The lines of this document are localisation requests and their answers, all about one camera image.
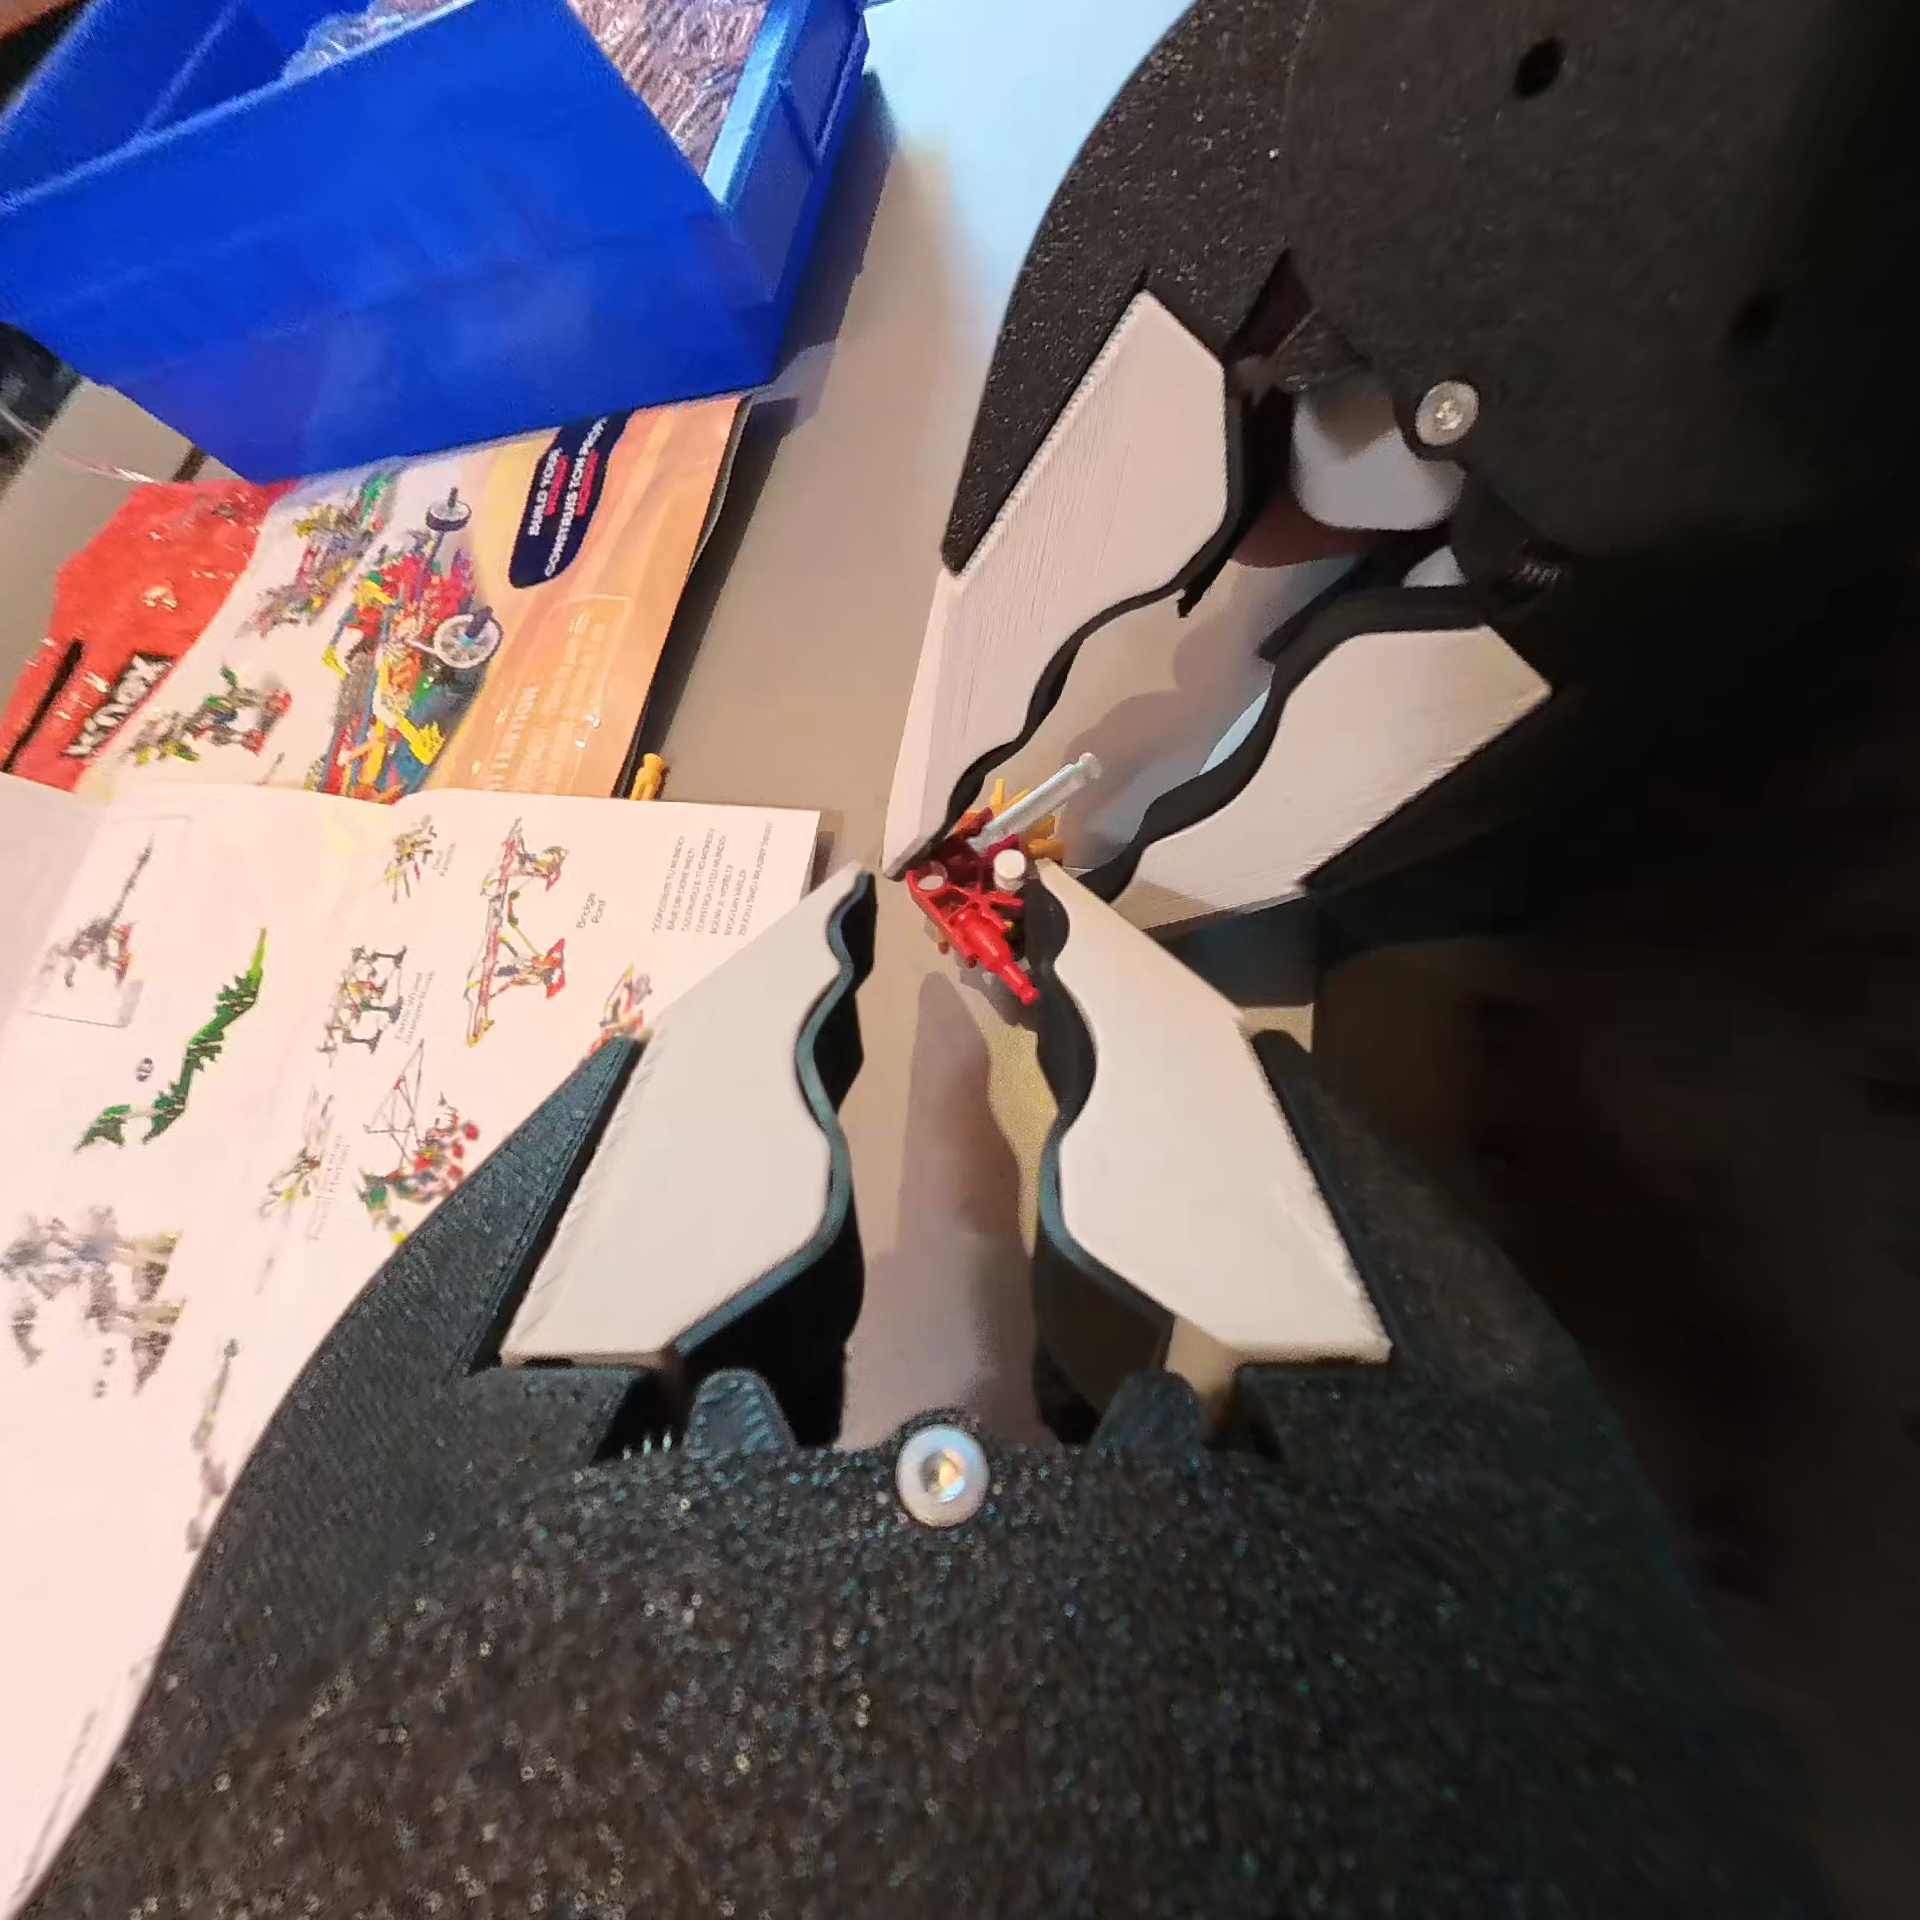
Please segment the red plastic connector piece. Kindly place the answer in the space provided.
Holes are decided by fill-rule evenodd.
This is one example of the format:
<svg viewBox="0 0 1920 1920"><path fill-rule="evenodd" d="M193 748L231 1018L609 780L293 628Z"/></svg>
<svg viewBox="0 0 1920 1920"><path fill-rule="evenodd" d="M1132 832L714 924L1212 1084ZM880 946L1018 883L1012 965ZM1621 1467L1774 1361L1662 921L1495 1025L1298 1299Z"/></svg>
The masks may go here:
<svg viewBox="0 0 1920 1920"><path fill-rule="evenodd" d="M905 886L937 952L973 969L1012 965L1021 954L1023 899L994 883L991 865L922 859Z"/></svg>

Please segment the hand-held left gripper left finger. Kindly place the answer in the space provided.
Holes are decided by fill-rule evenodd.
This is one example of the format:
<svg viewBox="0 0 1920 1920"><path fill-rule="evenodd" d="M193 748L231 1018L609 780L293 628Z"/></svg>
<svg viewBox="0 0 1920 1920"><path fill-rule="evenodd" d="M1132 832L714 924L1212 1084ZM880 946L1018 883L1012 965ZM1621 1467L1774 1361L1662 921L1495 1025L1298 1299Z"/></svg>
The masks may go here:
<svg viewBox="0 0 1920 1920"><path fill-rule="evenodd" d="M874 878L841 868L661 1014L501 1342L519 1368L831 1370L864 1291L841 1106Z"/></svg>

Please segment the clear plastic bag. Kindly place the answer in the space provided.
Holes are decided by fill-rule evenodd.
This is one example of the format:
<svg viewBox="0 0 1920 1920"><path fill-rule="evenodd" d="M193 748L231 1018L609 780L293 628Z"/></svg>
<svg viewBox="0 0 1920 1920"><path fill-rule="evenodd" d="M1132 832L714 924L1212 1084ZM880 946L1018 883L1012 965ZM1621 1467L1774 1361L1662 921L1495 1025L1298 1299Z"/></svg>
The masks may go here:
<svg viewBox="0 0 1920 1920"><path fill-rule="evenodd" d="M310 26L280 75L309 77L378 45L455 2L365 2ZM765 2L565 2L640 97L680 156L702 171L761 33Z"/></svg>

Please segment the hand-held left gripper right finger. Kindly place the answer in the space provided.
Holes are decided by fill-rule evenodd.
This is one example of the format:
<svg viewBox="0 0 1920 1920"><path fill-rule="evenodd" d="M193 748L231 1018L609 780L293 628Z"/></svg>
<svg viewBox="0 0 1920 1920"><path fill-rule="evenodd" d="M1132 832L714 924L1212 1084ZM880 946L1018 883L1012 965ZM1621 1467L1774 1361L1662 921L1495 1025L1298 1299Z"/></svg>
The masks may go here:
<svg viewBox="0 0 1920 1920"><path fill-rule="evenodd" d="M1061 868L1034 875L1034 987L1056 1110L1038 1252L1141 1300L1180 1370L1385 1363L1238 1008Z"/></svg>

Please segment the blue plastic bin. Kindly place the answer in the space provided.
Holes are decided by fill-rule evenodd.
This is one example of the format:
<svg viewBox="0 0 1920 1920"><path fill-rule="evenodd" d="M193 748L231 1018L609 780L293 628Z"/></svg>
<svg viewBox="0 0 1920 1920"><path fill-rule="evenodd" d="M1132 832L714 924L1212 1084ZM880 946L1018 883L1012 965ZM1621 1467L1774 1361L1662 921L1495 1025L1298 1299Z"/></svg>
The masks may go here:
<svg viewBox="0 0 1920 1920"><path fill-rule="evenodd" d="M869 58L767 5L694 168L560 2L89 5L5 109L5 320L255 482L756 388Z"/></svg>

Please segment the short red plastic rod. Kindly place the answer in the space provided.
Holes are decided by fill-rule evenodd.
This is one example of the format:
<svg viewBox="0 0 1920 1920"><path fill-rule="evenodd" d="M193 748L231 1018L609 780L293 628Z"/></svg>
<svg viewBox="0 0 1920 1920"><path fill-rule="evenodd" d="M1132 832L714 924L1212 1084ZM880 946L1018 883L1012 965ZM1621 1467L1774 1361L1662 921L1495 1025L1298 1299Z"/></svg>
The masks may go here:
<svg viewBox="0 0 1920 1920"><path fill-rule="evenodd" d="M1040 990L1021 966L1012 932L990 907L961 913L950 946L966 969L997 979L1021 1006L1038 1004Z"/></svg>

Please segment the white printed instruction sheet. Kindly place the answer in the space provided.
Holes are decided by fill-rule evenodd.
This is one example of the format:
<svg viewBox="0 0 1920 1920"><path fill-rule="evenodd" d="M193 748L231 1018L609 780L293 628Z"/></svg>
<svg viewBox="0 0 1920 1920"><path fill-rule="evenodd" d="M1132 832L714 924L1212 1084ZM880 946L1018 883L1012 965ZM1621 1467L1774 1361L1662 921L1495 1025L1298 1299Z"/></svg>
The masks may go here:
<svg viewBox="0 0 1920 1920"><path fill-rule="evenodd" d="M801 901L821 813L5 780L5 828L13 1916L321 1338L577 1065Z"/></svg>

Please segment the orange and red toy bag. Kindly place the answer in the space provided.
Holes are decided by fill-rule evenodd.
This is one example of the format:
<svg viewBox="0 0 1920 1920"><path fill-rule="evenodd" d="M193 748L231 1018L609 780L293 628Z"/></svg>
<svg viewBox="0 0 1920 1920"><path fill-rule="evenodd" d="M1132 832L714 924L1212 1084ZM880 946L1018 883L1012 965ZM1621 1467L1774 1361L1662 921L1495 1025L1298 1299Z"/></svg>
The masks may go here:
<svg viewBox="0 0 1920 1920"><path fill-rule="evenodd" d="M296 484L137 484L58 566L5 773L94 797L623 794L745 414L721 396Z"/></svg>

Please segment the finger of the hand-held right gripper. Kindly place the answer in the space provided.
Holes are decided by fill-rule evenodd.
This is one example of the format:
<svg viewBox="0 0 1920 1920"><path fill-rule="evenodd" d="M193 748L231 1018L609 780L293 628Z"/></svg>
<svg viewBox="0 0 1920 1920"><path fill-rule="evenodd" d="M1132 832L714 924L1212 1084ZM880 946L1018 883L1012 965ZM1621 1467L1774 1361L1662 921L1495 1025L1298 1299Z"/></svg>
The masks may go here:
<svg viewBox="0 0 1920 1920"><path fill-rule="evenodd" d="M1226 372L1138 293L928 606L885 812L892 878L1040 724L1079 644L1186 586L1234 505Z"/></svg>
<svg viewBox="0 0 1920 1920"><path fill-rule="evenodd" d="M1238 744L1079 875L1126 921L1222 921L1304 896L1552 697L1458 586L1327 597L1285 627L1271 661Z"/></svg>

